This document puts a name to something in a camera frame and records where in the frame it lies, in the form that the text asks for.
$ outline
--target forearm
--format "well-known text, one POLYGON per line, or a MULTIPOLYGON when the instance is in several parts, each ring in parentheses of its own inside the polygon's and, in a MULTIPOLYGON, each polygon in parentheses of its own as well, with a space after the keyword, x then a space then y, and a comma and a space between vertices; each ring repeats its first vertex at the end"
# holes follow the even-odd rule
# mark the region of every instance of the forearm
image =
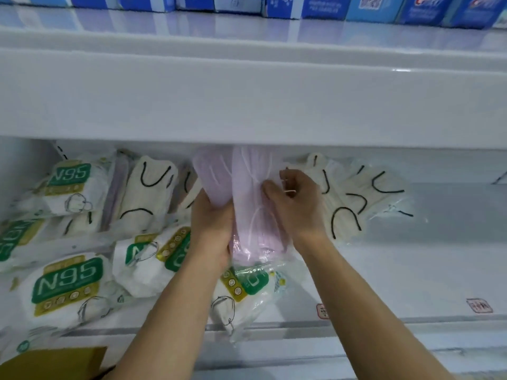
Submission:
POLYGON ((326 238, 302 256, 359 380, 452 379, 326 238))
POLYGON ((219 264, 190 250, 107 380, 190 378, 220 274, 219 264))

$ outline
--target qr code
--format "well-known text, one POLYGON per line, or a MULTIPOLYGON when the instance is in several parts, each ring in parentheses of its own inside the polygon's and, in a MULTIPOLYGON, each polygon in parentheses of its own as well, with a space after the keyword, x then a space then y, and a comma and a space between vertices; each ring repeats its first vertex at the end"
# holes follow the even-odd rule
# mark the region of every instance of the qr code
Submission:
POLYGON ((378 10, 380 9, 381 4, 382 0, 361 0, 359 3, 359 9, 378 10))

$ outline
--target toothpaste box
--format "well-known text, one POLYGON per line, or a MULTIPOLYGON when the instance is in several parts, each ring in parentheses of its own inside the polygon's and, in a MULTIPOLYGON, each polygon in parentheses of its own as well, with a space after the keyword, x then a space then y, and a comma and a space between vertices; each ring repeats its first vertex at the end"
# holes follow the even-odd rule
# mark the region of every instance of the toothpaste box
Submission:
POLYGON ((350 0, 264 0, 263 16, 343 20, 350 0))
POLYGON ((71 0, 76 8, 89 9, 118 9, 118 0, 71 0))
POLYGON ((213 0, 176 0, 176 8, 182 11, 213 11, 213 0))
POLYGON ((262 0, 214 0, 215 11, 259 15, 262 0))
POLYGON ((396 22, 413 25, 438 25, 452 0, 405 0, 396 22))
POLYGON ((40 6, 72 6, 71 0, 11 0, 14 4, 28 4, 40 6))
POLYGON ((504 8, 504 11, 500 13, 493 28, 507 29, 507 6, 504 8))
POLYGON ((347 12, 347 21, 393 23, 403 0, 352 0, 347 12))
POLYGON ((507 0, 453 0, 442 25, 447 27, 490 28, 504 10, 507 0))
POLYGON ((120 6, 127 11, 172 12, 174 0, 118 0, 120 6))

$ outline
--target green logo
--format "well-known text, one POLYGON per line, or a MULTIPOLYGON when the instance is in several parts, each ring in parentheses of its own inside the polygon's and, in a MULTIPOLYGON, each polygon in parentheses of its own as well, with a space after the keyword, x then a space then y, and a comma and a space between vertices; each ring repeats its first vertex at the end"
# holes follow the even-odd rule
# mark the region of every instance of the green logo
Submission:
POLYGON ((73 167, 57 167, 47 186, 62 186, 86 183, 92 165, 79 164, 73 167))
POLYGON ((269 282, 269 274, 264 269, 254 268, 234 275, 248 295, 255 295, 269 282))
POLYGON ((11 256, 11 252, 19 244, 26 231, 37 220, 19 220, 10 223, 9 227, 0 235, 0 262, 11 256))
POLYGON ((30 348, 30 342, 28 340, 24 340, 18 345, 18 347, 16 348, 16 351, 18 351, 18 353, 24 353, 24 352, 28 351, 29 348, 30 348))
POLYGON ((63 269, 49 272, 37 279, 32 292, 32 303, 38 304, 54 296, 76 290, 102 278, 102 259, 94 257, 63 269))
POLYGON ((185 256, 187 256, 189 248, 190 233, 188 233, 185 238, 181 240, 181 243, 177 246, 172 255, 168 257, 165 262, 165 268, 173 272, 178 272, 181 264, 183 263, 183 260, 185 260, 185 256))
POLYGON ((127 247, 127 254, 125 255, 125 265, 129 265, 130 262, 133 261, 139 254, 139 252, 144 249, 146 244, 149 244, 149 242, 130 244, 127 247))

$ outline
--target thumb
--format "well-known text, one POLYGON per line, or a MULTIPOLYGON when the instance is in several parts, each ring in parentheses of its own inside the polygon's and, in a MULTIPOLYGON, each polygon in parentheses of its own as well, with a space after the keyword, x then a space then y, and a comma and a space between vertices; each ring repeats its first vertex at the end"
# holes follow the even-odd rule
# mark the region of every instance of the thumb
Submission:
POLYGON ((262 188, 266 196, 275 204, 277 211, 284 207, 290 198, 285 192, 271 180, 266 180, 262 184, 262 188))

